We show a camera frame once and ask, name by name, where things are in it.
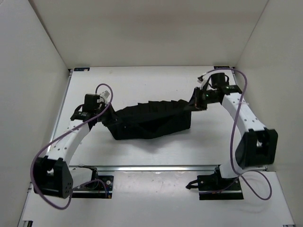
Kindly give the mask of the black pleated skirt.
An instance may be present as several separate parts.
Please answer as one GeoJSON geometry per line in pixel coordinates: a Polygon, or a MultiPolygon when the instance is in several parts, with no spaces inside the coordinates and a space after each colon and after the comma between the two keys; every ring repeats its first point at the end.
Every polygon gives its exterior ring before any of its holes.
{"type": "Polygon", "coordinates": [[[118,123],[108,126],[116,140],[154,139],[191,126],[191,111],[185,100],[149,101],[115,111],[118,123]]]}

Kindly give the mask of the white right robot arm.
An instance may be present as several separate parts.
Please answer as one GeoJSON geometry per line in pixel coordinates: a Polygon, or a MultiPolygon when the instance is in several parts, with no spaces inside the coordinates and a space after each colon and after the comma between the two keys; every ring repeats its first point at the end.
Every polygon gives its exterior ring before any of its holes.
{"type": "Polygon", "coordinates": [[[202,75],[198,80],[201,86],[194,89],[189,109],[203,111],[209,104],[220,103],[234,120],[232,131],[239,130],[241,135],[237,148],[233,147],[233,142],[230,143],[230,160],[218,167],[219,173],[212,177],[213,186],[224,189],[230,178],[273,164],[278,133],[268,129],[256,117],[239,86],[231,85],[223,72],[202,75]]]}

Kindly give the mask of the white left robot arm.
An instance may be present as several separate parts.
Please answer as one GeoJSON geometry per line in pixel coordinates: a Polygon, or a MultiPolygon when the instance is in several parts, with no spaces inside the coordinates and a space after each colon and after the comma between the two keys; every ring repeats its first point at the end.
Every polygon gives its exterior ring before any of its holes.
{"type": "Polygon", "coordinates": [[[42,198],[53,196],[66,199],[75,188],[94,188],[99,183],[97,169],[79,166],[70,169],[71,159],[82,140],[110,110],[112,94],[86,94],[84,104],[78,106],[70,120],[66,132],[54,139],[50,150],[41,156],[37,154],[31,164],[31,181],[34,190],[42,198]]]}

